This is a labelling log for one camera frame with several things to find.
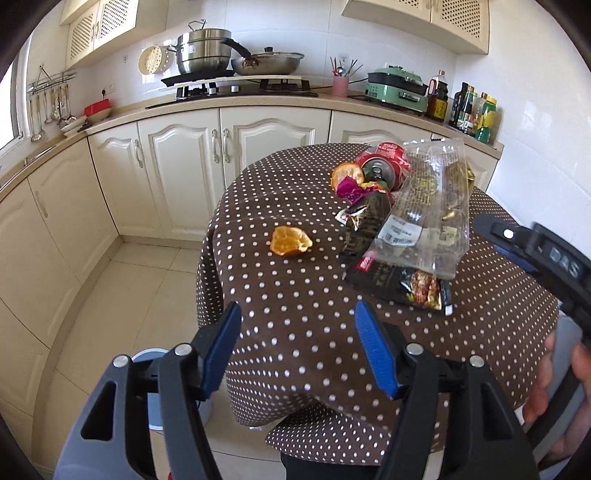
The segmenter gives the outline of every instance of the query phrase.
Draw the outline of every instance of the table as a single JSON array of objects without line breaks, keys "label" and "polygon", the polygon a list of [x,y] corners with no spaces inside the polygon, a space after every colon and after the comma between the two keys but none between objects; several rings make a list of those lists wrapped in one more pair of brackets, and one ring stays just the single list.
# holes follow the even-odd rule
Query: table
[{"label": "table", "polygon": [[[288,416],[267,442],[304,460],[379,465],[400,412],[374,382],[353,321],[358,300],[436,355],[484,357],[514,408],[526,400],[557,317],[556,299],[474,233],[453,280],[452,316],[380,301],[345,284],[337,258],[344,229],[335,215],[347,203],[329,179],[365,148],[300,147],[249,166],[220,201],[199,262],[199,325],[215,322],[232,300],[242,308],[226,371],[237,421],[260,426]],[[470,220],[481,212],[512,221],[476,189]],[[273,229],[286,224],[308,233],[310,252],[283,258],[269,250]],[[433,451],[444,446],[447,405],[441,395]]]}]

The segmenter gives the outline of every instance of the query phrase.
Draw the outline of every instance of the human hand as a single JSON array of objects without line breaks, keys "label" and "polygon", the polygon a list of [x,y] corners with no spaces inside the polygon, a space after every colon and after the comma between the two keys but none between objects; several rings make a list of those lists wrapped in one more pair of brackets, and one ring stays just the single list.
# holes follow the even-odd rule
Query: human hand
[{"label": "human hand", "polygon": [[[546,388],[552,380],[552,359],[556,334],[552,333],[545,341],[548,354],[538,364],[538,377],[527,403],[523,407],[523,417],[533,422],[548,408],[549,398]],[[591,428],[591,351],[581,343],[576,345],[570,357],[575,376],[581,380],[586,400],[580,406],[566,433],[556,442],[548,453],[549,460],[558,461],[571,456],[579,448],[581,442]]]}]

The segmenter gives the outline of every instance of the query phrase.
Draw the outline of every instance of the soy sauce bottle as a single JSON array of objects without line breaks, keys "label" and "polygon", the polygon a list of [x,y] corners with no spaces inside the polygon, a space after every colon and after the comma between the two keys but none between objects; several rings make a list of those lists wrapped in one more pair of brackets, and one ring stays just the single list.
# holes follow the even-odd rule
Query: soy sauce bottle
[{"label": "soy sauce bottle", "polygon": [[447,113],[448,100],[447,80],[445,71],[439,70],[429,82],[427,116],[437,122],[443,123]]}]

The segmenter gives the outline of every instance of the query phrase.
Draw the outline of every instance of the plastic bag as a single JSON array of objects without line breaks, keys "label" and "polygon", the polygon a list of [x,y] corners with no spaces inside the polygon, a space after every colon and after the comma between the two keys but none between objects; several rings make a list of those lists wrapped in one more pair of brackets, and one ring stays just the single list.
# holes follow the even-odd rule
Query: plastic bag
[{"label": "plastic bag", "polygon": [[405,148],[412,173],[367,255],[451,280],[469,248],[464,143],[412,142]]}]

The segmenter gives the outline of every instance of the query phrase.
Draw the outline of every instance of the cabinet handle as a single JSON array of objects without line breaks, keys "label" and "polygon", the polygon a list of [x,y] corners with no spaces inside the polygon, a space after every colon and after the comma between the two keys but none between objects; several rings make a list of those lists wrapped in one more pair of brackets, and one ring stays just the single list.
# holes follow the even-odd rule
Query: cabinet handle
[{"label": "cabinet handle", "polygon": [[230,130],[228,130],[227,128],[223,129],[223,159],[224,162],[226,163],[230,163],[232,160],[230,159],[230,150],[229,150],[229,144],[228,144],[228,137],[230,136]]},{"label": "cabinet handle", "polygon": [[43,214],[43,216],[45,218],[49,217],[49,215],[47,214],[47,210],[45,208],[45,205],[43,205],[43,202],[41,201],[41,196],[39,195],[38,190],[35,190],[35,198],[37,199],[37,204],[39,205],[39,209],[41,210],[41,213]]},{"label": "cabinet handle", "polygon": [[216,151],[216,146],[217,146],[217,130],[214,128],[212,130],[212,151],[213,151],[213,161],[215,163],[220,163],[220,157],[217,154]]},{"label": "cabinet handle", "polygon": [[141,148],[139,146],[139,140],[134,140],[135,145],[135,159],[138,161],[138,165],[140,168],[144,168],[144,153],[142,153],[142,158],[139,157],[139,152]]}]

